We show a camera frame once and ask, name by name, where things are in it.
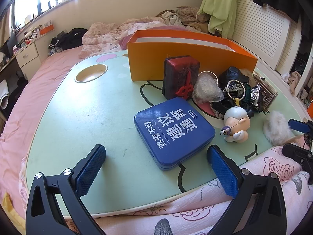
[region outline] white wall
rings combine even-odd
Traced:
[[[199,7],[201,2],[202,0],[70,0],[38,17],[21,31],[18,40],[24,37],[25,31],[44,25],[49,20],[54,24],[55,31],[41,39],[51,40],[59,32],[70,31],[75,27],[88,29],[95,22],[119,24],[130,18],[156,16],[161,11],[178,6]]]

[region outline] orange box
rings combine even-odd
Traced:
[[[311,103],[307,109],[310,118],[313,118],[313,104]]]
[[[177,30],[138,30],[127,43],[132,81],[163,80],[164,60],[190,55],[217,76],[230,66],[253,72],[258,59],[230,40]]]
[[[43,29],[40,30],[40,35],[43,35],[45,33],[48,33],[50,31],[52,31],[54,29],[54,26],[53,25],[50,25],[50,26],[47,26]]]

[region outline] figurine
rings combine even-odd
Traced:
[[[250,118],[247,112],[241,107],[231,107],[224,115],[225,126],[221,129],[220,135],[226,135],[227,142],[242,143],[248,139],[246,132],[250,127]]]

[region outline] metal ring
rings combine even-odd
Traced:
[[[217,76],[215,75],[215,73],[213,73],[212,71],[203,71],[203,72],[200,72],[200,73],[198,74],[198,77],[200,76],[201,73],[204,73],[204,72],[212,73],[212,74],[215,76],[215,78],[216,78],[217,85],[219,85],[219,79],[217,78]]]
[[[243,99],[245,98],[245,96],[246,96],[246,89],[245,89],[244,85],[243,85],[240,81],[238,81],[238,80],[230,80],[230,81],[227,83],[226,93],[229,95],[230,98],[232,98],[233,100],[235,100],[235,98],[233,98],[233,97],[230,95],[230,93],[229,93],[229,85],[230,85],[230,83],[233,82],[233,81],[234,81],[234,82],[238,82],[238,83],[242,86],[242,88],[244,89],[244,94],[243,94],[243,96],[239,99],[239,100],[243,100]]]

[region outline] pink heart print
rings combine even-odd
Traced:
[[[103,55],[103,56],[100,56],[98,59],[97,59],[97,62],[105,62],[106,60],[108,59],[113,59],[113,58],[117,58],[118,56],[116,54],[108,54],[108,55]]]

